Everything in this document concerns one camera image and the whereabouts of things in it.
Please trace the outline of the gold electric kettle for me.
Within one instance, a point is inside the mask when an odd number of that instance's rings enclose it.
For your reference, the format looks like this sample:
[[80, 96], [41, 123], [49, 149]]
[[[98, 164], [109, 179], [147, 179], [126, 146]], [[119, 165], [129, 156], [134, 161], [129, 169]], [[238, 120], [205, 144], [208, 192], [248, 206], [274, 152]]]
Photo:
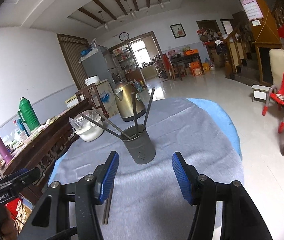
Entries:
[[135, 93], [137, 118], [142, 117], [146, 113], [146, 107], [136, 88], [129, 82], [119, 82], [114, 88], [114, 95], [119, 114], [124, 122], [134, 120], [132, 92]]

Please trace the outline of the round wall clock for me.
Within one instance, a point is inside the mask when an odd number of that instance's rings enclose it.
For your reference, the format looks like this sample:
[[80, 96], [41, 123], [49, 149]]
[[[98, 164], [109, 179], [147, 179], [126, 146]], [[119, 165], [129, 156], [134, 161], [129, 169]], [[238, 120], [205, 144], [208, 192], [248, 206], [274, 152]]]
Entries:
[[129, 33], [127, 33], [127, 32], [122, 32], [122, 33], [120, 33], [120, 35], [119, 35], [119, 39], [120, 39], [122, 42], [127, 41], [127, 40], [130, 39], [130, 35], [129, 35]]

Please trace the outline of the green thermos flask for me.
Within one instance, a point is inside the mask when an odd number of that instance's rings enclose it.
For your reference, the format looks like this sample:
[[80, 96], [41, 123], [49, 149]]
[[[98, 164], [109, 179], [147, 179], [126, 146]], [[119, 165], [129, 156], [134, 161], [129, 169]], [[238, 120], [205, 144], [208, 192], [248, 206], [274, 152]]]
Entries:
[[31, 132], [41, 125], [30, 101], [25, 97], [20, 98], [19, 111], [17, 114], [21, 118], [22, 122], [28, 126]]

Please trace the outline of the white small step stool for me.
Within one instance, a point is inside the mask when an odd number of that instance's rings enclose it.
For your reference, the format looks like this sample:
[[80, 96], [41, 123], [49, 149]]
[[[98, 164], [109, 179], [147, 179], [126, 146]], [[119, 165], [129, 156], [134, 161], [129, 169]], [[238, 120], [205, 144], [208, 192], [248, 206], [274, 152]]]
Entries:
[[270, 87], [262, 86], [262, 85], [253, 85], [252, 89], [252, 102], [257, 100], [266, 100], [267, 94]]

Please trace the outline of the wooden staircase railing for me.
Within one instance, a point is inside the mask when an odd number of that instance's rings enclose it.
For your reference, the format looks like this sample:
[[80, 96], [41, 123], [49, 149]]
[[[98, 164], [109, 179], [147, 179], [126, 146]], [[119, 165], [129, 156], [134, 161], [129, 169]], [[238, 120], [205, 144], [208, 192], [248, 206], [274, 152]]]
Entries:
[[238, 23], [231, 33], [223, 40], [226, 46], [224, 55], [225, 77], [233, 78], [236, 74], [242, 74], [244, 68], [248, 68], [248, 60], [252, 59], [251, 47], [254, 41], [251, 31], [246, 25]]

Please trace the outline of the white bowl with plastic bag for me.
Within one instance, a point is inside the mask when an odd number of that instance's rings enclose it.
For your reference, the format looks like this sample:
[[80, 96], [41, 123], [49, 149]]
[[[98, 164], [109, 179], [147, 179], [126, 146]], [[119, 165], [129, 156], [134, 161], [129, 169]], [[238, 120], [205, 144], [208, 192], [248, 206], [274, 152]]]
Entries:
[[96, 124], [93, 124], [89, 120], [85, 119], [83, 116], [93, 119], [95, 122], [102, 125], [102, 119], [99, 113], [93, 110], [86, 110], [81, 114], [75, 116], [75, 118], [69, 118], [69, 123], [74, 129], [75, 133], [85, 142], [91, 142], [97, 139], [102, 133], [103, 129]]

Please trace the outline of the blue capped plastic bottle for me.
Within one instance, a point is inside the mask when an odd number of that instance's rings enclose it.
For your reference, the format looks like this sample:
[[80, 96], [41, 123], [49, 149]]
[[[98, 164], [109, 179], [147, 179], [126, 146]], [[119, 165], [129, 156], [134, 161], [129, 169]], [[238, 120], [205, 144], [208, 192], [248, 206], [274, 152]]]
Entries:
[[14, 120], [13, 123], [14, 123], [14, 125], [16, 127], [16, 131], [17, 131], [17, 133], [20, 137], [24, 137], [24, 136], [28, 137], [29, 136], [29, 133], [26, 130], [26, 128], [25, 128], [25, 126], [24, 126], [24, 124], [23, 124], [23, 122], [20, 118], [17, 119], [17, 120]]

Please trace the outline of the dark metal chopstick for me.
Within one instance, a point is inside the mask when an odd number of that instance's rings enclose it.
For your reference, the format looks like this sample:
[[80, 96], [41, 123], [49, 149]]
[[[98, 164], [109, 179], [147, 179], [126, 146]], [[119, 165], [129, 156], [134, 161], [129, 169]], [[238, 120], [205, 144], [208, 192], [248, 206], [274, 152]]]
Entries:
[[93, 119], [91, 119], [90, 117], [85, 116], [84, 114], [81, 114], [81, 116], [86, 119], [87, 121], [90, 121], [91, 123], [93, 123], [94, 125], [98, 126], [99, 128], [103, 129], [104, 131], [112, 134], [113, 136], [116, 136], [117, 138], [121, 139], [121, 136], [115, 132], [113, 132], [112, 130], [106, 128], [105, 126], [103, 126], [103, 124], [99, 124], [98, 122], [94, 121]]
[[137, 106], [136, 106], [136, 93], [135, 92], [131, 92], [131, 99], [132, 99], [135, 134], [136, 134], [136, 137], [138, 137], [139, 136], [139, 127], [138, 127], [138, 119], [137, 119]]
[[92, 109], [96, 114], [100, 115], [101, 118], [103, 118], [107, 123], [109, 123], [111, 126], [113, 126], [117, 131], [119, 131], [121, 134], [123, 134], [128, 140], [132, 140], [132, 138], [126, 134], [121, 128], [116, 126], [113, 122], [111, 122], [105, 115], [102, 113], [99, 113], [95, 108]]
[[111, 189], [109, 197], [106, 200], [105, 209], [104, 209], [104, 213], [103, 213], [103, 219], [102, 219], [102, 224], [103, 225], [107, 225], [108, 224], [109, 213], [110, 213], [111, 203], [112, 203], [113, 189], [114, 188]]
[[144, 118], [144, 121], [143, 121], [143, 127], [144, 127], [144, 129], [146, 129], [146, 125], [147, 125], [147, 120], [148, 120], [150, 108], [151, 108], [151, 105], [152, 105], [152, 102], [153, 102], [154, 92], [155, 92], [155, 87], [152, 88], [152, 92], [151, 92], [151, 94], [150, 94], [148, 106], [147, 106], [147, 109], [146, 109], [146, 114], [145, 114], [145, 118]]

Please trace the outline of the grey metal utensil holder cup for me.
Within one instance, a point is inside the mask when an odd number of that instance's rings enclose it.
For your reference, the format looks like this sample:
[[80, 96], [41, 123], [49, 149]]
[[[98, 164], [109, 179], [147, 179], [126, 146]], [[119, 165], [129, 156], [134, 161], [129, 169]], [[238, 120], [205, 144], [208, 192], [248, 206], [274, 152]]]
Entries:
[[133, 125], [120, 134], [120, 139], [133, 160], [139, 165], [144, 165], [154, 159], [156, 150], [145, 126], [138, 124], [138, 131], [139, 135], [136, 135], [136, 129]]

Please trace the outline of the blue table mat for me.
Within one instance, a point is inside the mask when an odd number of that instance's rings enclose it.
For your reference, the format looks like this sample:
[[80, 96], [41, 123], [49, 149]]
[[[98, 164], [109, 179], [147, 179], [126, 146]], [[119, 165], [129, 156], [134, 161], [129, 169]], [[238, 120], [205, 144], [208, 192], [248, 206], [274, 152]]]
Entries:
[[209, 114], [220, 130], [227, 136], [240, 159], [243, 160], [237, 129], [226, 111], [218, 103], [211, 100], [188, 98], [188, 101], [194, 103]]

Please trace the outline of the grey table cloth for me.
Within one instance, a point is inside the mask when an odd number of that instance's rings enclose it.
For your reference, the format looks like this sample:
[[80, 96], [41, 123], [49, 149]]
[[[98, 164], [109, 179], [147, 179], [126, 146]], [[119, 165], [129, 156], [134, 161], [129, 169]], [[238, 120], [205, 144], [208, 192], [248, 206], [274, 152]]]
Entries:
[[119, 168], [104, 239], [187, 239], [195, 208], [184, 200], [172, 168], [180, 152], [188, 164], [212, 180], [243, 181], [242, 161], [209, 114], [185, 98], [152, 103], [147, 132], [156, 155], [137, 164], [124, 144], [109, 133], [92, 142], [74, 142], [55, 164], [51, 181], [73, 183], [117, 151]]

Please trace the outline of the red plastic child chair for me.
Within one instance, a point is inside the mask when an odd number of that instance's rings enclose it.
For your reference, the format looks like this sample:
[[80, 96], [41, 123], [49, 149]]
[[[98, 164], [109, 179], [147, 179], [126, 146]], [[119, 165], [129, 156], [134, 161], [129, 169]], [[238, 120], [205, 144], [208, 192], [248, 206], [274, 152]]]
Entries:
[[[266, 102], [265, 102], [265, 105], [264, 105], [263, 111], [262, 111], [263, 116], [265, 116], [267, 111], [268, 111], [270, 100], [275, 101], [277, 103], [279, 109], [284, 107], [284, 73], [283, 73], [283, 76], [282, 76], [282, 82], [281, 82], [280, 87], [273, 84], [268, 90]], [[283, 116], [283, 119], [282, 119], [282, 121], [281, 121], [281, 123], [278, 127], [278, 133], [282, 133], [283, 130], [284, 130], [284, 116]]]

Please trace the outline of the dark carved wooden sideboard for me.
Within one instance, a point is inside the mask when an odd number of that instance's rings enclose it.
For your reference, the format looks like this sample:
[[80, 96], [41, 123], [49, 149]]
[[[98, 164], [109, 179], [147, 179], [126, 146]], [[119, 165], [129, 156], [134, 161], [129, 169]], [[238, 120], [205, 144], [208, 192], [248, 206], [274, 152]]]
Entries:
[[36, 204], [47, 186], [55, 162], [64, 155], [71, 144], [79, 139], [69, 123], [69, 118], [92, 109], [93, 104], [85, 99], [63, 113], [56, 116], [53, 121], [43, 128], [38, 134], [28, 140], [15, 151], [15, 156], [9, 164], [0, 168], [0, 176], [8, 176], [23, 168], [37, 167], [41, 171], [40, 178], [29, 187], [25, 188], [21, 195], [32, 204]]

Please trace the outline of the framed wall picture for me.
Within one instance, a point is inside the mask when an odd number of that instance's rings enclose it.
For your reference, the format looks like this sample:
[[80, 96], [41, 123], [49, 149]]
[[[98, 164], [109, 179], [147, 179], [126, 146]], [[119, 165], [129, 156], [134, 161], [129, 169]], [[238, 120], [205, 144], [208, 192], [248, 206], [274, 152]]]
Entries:
[[181, 23], [170, 25], [174, 38], [186, 37], [185, 30]]

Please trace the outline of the wooden chair behind table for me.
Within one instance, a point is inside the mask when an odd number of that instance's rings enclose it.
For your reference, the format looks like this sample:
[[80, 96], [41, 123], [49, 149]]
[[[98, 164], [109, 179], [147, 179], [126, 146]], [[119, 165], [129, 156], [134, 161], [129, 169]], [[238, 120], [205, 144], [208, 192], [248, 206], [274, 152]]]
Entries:
[[94, 108], [99, 109], [106, 118], [109, 118], [109, 114], [101, 100], [96, 84], [92, 83], [80, 89], [75, 95], [79, 102], [87, 99]]

